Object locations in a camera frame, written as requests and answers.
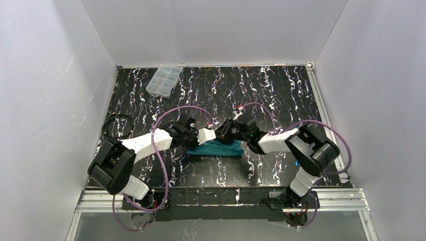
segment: towel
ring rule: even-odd
[[[194,149],[186,151],[190,155],[215,156],[215,157],[242,157],[241,141],[234,141],[230,145],[223,144],[216,140],[207,141]]]

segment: white wall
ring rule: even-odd
[[[426,2],[349,0],[315,72],[380,240],[424,240]]]
[[[116,65],[307,63],[347,0],[82,0]]]
[[[64,240],[116,76],[80,1],[2,1],[1,240]]]

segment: purple cable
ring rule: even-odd
[[[282,132],[286,132],[286,131],[289,131],[289,130],[291,130],[291,129],[293,129],[293,128],[295,128],[295,127],[297,127],[297,126],[299,126],[299,125],[301,125],[301,124],[304,124],[304,123],[314,123],[314,124],[317,124],[317,125],[320,125],[320,126],[322,126],[322,127],[325,127],[325,128],[327,128],[327,129],[329,129],[330,131],[332,131],[334,134],[336,134],[336,136],[338,136],[339,138],[340,138],[340,140],[343,142],[343,145],[345,145],[345,148],[346,148],[346,151],[348,152],[348,164],[346,165],[346,167],[344,168],[344,169],[342,169],[342,170],[340,170],[340,171],[338,171],[338,172],[324,172],[314,183],[313,183],[313,185],[312,185],[312,187],[308,190],[308,192],[307,192],[307,194],[309,195],[309,196],[311,196],[313,199],[314,199],[314,201],[315,201],[315,211],[314,211],[314,213],[313,213],[313,216],[312,216],[312,218],[309,220],[309,222],[307,222],[305,225],[303,225],[302,227],[306,227],[306,226],[308,226],[309,224],[311,224],[312,222],[313,222],[313,220],[315,219],[315,217],[316,217],[316,212],[317,212],[317,210],[318,210],[318,205],[317,205],[317,203],[316,203],[316,197],[315,196],[313,196],[310,192],[311,192],[311,190],[312,190],[312,188],[314,187],[314,186],[316,186],[317,184],[318,184],[318,182],[320,181],[320,179],[321,179],[321,177],[323,176],[323,175],[333,175],[333,174],[341,174],[341,173],[344,173],[344,172],[346,172],[348,169],[349,169],[349,167],[351,166],[351,164],[352,164],[352,151],[351,151],[351,148],[349,147],[349,145],[348,145],[348,143],[346,142],[346,140],[342,137],[342,135],[339,133],[339,132],[337,132],[335,129],[333,129],[331,126],[329,126],[329,125],[327,125],[327,124],[325,124],[325,123],[322,123],[322,122],[320,122],[320,121],[318,121],[318,120],[314,120],[314,119],[306,119],[306,120],[302,120],[302,121],[300,121],[300,122],[296,122],[296,123],[294,123],[294,124],[292,124],[292,125],[290,125],[289,127],[287,127],[287,128],[285,128]]]
[[[265,109],[265,111],[269,114],[269,117],[271,117],[272,126],[274,128],[273,130],[275,130],[274,117],[272,116],[271,112],[269,112],[268,108],[266,108],[266,106],[264,106],[263,104],[261,104],[259,102],[250,102],[250,103],[247,103],[247,104],[243,105],[243,108],[245,108],[246,106],[251,105],[251,104],[258,104],[258,105],[260,105],[261,107],[263,107]]]
[[[166,115],[170,114],[171,112],[173,112],[175,110],[178,110],[178,109],[182,109],[182,108],[195,108],[195,109],[202,110],[202,111],[206,112],[210,116],[211,122],[213,122],[213,116],[207,110],[205,110],[205,109],[203,109],[201,107],[193,106],[193,105],[179,106],[179,107],[173,108],[173,109],[167,111],[166,113],[162,114],[158,118],[158,120],[155,122],[154,127],[152,128],[151,133],[153,134],[155,132],[155,129],[157,129],[158,124],[160,124],[161,119],[163,119]],[[152,143],[152,146],[154,147],[154,150],[155,150],[155,153],[157,154],[158,159],[160,159],[161,167],[163,168],[163,174],[164,174],[164,180],[165,180],[165,189],[166,190],[164,192],[164,198],[163,198],[162,202],[156,208],[147,209],[147,208],[143,208],[143,207],[135,204],[127,195],[123,194],[124,198],[130,204],[132,204],[135,208],[140,209],[140,210],[145,211],[145,212],[155,212],[155,211],[159,210],[160,208],[162,208],[166,204],[167,194],[169,193],[169,178],[167,176],[166,165],[164,164],[163,158],[161,157],[160,152],[158,151],[157,145],[154,142],[154,135],[151,135],[151,143]]]
[[[313,212],[312,218],[305,225],[300,225],[300,227],[307,227],[307,226],[309,226],[313,222],[313,220],[315,219],[316,212],[318,211],[318,204],[316,202],[316,197],[314,195],[310,194],[310,193],[308,195],[311,196],[313,198],[313,201],[315,202],[315,211]],[[269,222],[269,221],[266,221],[266,222],[270,223],[270,224],[273,224],[273,225],[281,226],[281,227],[288,227],[288,225],[282,225],[282,224],[273,223],[273,222]]]
[[[144,230],[144,229],[146,229],[146,228],[148,228],[149,226],[151,226],[152,225],[152,223],[154,223],[154,221],[152,221],[152,223],[150,223],[149,225],[147,225],[147,226],[145,226],[145,227],[142,227],[142,228],[131,228],[131,227],[127,227],[127,226],[125,226],[120,220],[119,220],[119,217],[117,217],[117,214],[116,214],[116,207],[115,207],[115,202],[116,202],[116,196],[114,195],[113,196],[113,214],[114,214],[114,218],[116,219],[116,221],[117,221],[117,223],[122,227],[122,228],[124,228],[125,230],[129,230],[129,231],[140,231],[140,230]]]
[[[313,220],[315,219],[316,212],[318,211],[318,204],[316,203],[316,197],[314,195],[312,195],[311,193],[309,193],[308,195],[311,196],[313,198],[313,201],[315,202],[315,210],[313,211],[313,216],[310,218],[310,220],[305,225],[303,225],[301,227],[309,226],[313,222]]]

